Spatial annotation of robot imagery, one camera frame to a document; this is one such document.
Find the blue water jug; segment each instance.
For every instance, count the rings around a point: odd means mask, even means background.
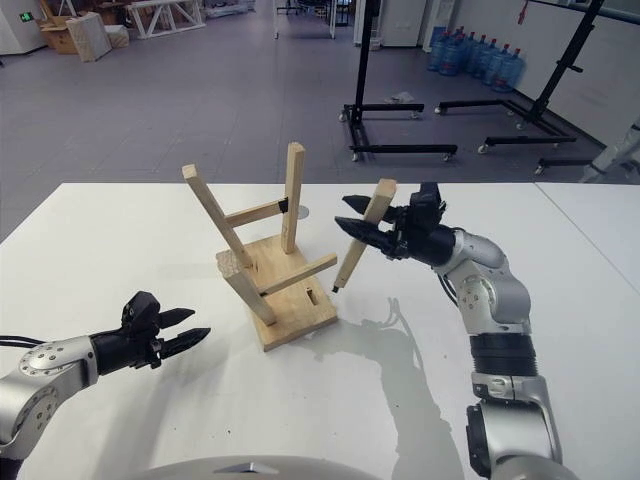
[[[431,53],[429,54],[429,65],[427,65],[427,70],[437,72],[440,69],[440,63],[442,62],[444,49],[446,48],[448,43],[449,32],[444,32],[431,47]]]
[[[480,37],[480,41],[474,42],[471,46],[471,54],[469,55],[469,60],[467,60],[467,66],[465,67],[467,73],[475,73],[476,68],[478,67],[478,58],[480,57],[480,53],[487,48],[487,44],[484,43],[486,38],[486,35],[482,35],[482,37]]]
[[[442,62],[440,62],[440,69],[438,70],[440,75],[453,77],[460,71],[460,58],[462,57],[463,40],[464,36],[458,35],[455,41],[449,42],[445,47],[444,54],[442,55]]]
[[[489,60],[491,60],[491,56],[496,52],[496,39],[491,39],[491,43],[487,48],[480,52],[480,56],[478,57],[478,65],[476,66],[476,71],[473,72],[473,78],[483,78],[484,73],[487,71],[487,66],[489,64]]]
[[[493,84],[493,79],[498,74],[498,70],[500,70],[502,61],[507,57],[509,57],[509,44],[505,43],[502,51],[498,52],[496,50],[496,52],[489,59],[489,62],[487,63],[487,70],[484,72],[484,77],[482,78],[483,84]]]
[[[491,85],[492,90],[505,93],[515,88],[522,75],[522,70],[524,70],[524,60],[519,55],[520,49],[516,48],[513,55],[502,61],[500,70]]]
[[[471,56],[471,50],[473,49],[473,46],[476,44],[475,40],[473,39],[475,34],[476,32],[471,32],[469,36],[464,39],[464,42],[462,42],[462,57],[460,58],[460,70],[465,69],[467,66],[467,63],[469,62],[469,57]]]

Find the small slot in wood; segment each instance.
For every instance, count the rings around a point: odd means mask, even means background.
[[[309,300],[311,300],[311,303],[313,303],[313,305],[318,305],[318,299],[316,298],[316,294],[313,293],[313,290],[310,288],[307,288],[307,296],[309,297]]]

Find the cable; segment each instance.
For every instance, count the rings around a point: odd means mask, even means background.
[[[0,340],[0,347],[19,347],[19,348],[33,348],[37,346],[33,343],[11,342],[8,340]]]
[[[455,292],[453,292],[453,286],[449,283],[449,280],[445,280],[441,275],[438,275],[438,281],[440,282],[444,293],[446,293],[449,300],[451,300],[451,303],[457,307],[458,302],[456,301]]]
[[[20,335],[0,335],[0,340],[16,340],[18,342],[26,342],[26,343],[33,343],[36,345],[41,345],[43,343],[42,340],[36,340],[35,338],[31,338],[31,337],[22,337]]]

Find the wooden stool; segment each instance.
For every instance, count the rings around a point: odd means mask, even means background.
[[[337,263],[335,253],[307,263],[296,246],[304,147],[290,143],[285,197],[225,215],[195,165],[182,175],[213,220],[230,250],[216,255],[218,269],[253,312],[264,351],[335,322],[336,309],[313,277]],[[282,213],[282,233],[243,245],[234,227]]]

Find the black metal stand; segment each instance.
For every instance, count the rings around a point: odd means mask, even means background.
[[[289,10],[293,10],[294,12],[296,12],[296,15],[297,15],[298,12],[301,10],[301,8],[298,5],[293,5],[291,3],[291,0],[287,0],[287,3],[284,7],[276,8],[276,12],[279,12],[280,10],[284,10],[287,15],[289,15]]]
[[[554,144],[554,146],[557,146],[560,143],[575,142],[575,137],[568,135],[560,128],[549,123],[547,120],[542,118],[542,115],[547,109],[547,106],[549,105],[549,98],[551,97],[551,94],[553,93],[555,88],[558,86],[558,83],[560,83],[560,79],[564,75],[564,72],[567,69],[571,69],[575,72],[582,73],[582,68],[575,66],[574,62],[576,61],[576,58],[578,58],[580,50],[582,50],[582,47],[587,41],[587,37],[594,29],[593,21],[600,11],[600,7],[603,3],[604,0],[591,1],[589,8],[582,17],[582,21],[573,34],[573,37],[571,38],[569,45],[564,51],[562,58],[556,62],[558,64],[556,66],[556,69],[553,71],[553,74],[545,85],[544,90],[542,90],[542,93],[535,100],[529,110],[512,100],[497,99],[440,102],[440,104],[435,109],[435,113],[443,115],[450,108],[502,105],[503,107],[506,107],[508,109],[509,114],[516,114],[522,118],[521,121],[516,123],[516,128],[518,130],[523,130],[527,123],[531,123],[547,134],[547,136],[537,137],[530,137],[527,135],[512,137],[487,137],[484,143],[480,145],[480,147],[478,147],[478,153],[480,154],[487,153],[489,147],[493,147],[494,145],[527,145],[532,143],[551,143]]]
[[[357,162],[361,153],[444,153],[445,161],[449,160],[458,150],[457,145],[372,145],[367,137],[367,130],[362,123],[363,112],[411,112],[411,118],[416,119],[424,111],[422,103],[404,104],[364,104],[364,85],[367,79],[367,64],[369,62],[369,45],[371,44],[371,27],[373,17],[379,14],[379,0],[365,0],[364,25],[362,29],[362,45],[360,47],[360,66],[358,68],[358,84],[356,87],[356,101],[352,105],[345,105],[340,114],[340,121],[349,124],[351,133],[352,160]]]
[[[541,175],[549,167],[584,167],[591,164],[592,161],[583,158],[541,158],[538,160],[534,174]]]

